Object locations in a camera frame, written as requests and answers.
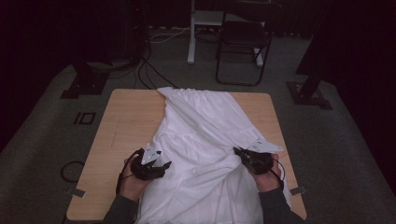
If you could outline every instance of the hand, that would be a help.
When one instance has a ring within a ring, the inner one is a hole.
[[[125,178],[121,180],[120,195],[137,202],[137,200],[143,194],[143,191],[145,191],[145,188],[152,182],[152,180],[145,181],[132,175],[131,163],[133,160],[134,159],[131,159],[124,171],[123,177]]]
[[[278,155],[272,154],[272,158],[276,160],[274,161],[274,166],[272,167],[272,170],[274,171],[274,173],[280,176],[281,172],[277,164]],[[256,181],[256,186],[259,189],[259,192],[267,192],[273,189],[280,188],[279,180],[271,172],[267,172],[266,174],[262,174],[262,175],[255,175],[251,172],[250,174],[253,176],[254,180]]]

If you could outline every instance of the gray carpet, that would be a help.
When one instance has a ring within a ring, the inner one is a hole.
[[[256,87],[218,84],[214,75],[216,45],[206,42],[197,42],[194,65],[187,64],[189,39],[184,37],[152,44],[149,61],[180,88],[267,92],[272,96],[297,181],[308,189],[303,195],[306,223],[396,223],[395,196],[336,88],[320,84],[333,110],[293,104],[286,81],[306,79],[294,73],[309,42],[300,37],[275,38],[264,79]],[[244,66],[238,64],[234,71],[246,73]],[[152,70],[148,73],[157,87],[169,85]],[[81,95],[76,100],[60,99],[75,76],[72,67],[52,80],[0,154],[1,224],[63,222],[71,200],[66,192],[76,184],[64,181],[61,169],[70,161],[86,160],[113,90],[145,89],[136,81],[136,74],[137,69],[113,73],[102,95]],[[149,83],[146,76],[142,78]],[[78,113],[93,112],[93,124],[75,124]],[[80,172],[77,164],[66,170],[69,178],[78,178]]]

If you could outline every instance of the person's left hand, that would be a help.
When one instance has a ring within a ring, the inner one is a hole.
[[[143,191],[145,191],[145,188],[152,182],[152,180],[145,181],[132,175],[131,163],[133,160],[134,159],[131,159],[124,171],[123,177],[130,176],[121,180],[120,195],[137,202],[143,194]]]

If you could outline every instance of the dark background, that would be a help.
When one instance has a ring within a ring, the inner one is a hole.
[[[1,141],[3,149],[52,78],[76,58],[111,64],[134,56],[137,1],[9,1],[0,6]],[[197,1],[221,9],[224,1]],[[297,74],[337,87],[379,167],[391,177],[396,159],[396,7],[392,1],[278,1],[279,35],[312,37]],[[190,25],[190,1],[149,0],[148,24]]]

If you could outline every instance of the white cloth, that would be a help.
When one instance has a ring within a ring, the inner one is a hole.
[[[257,187],[233,147],[262,134],[228,92],[161,88],[165,118],[153,138],[172,161],[141,200],[137,223],[262,223]]]

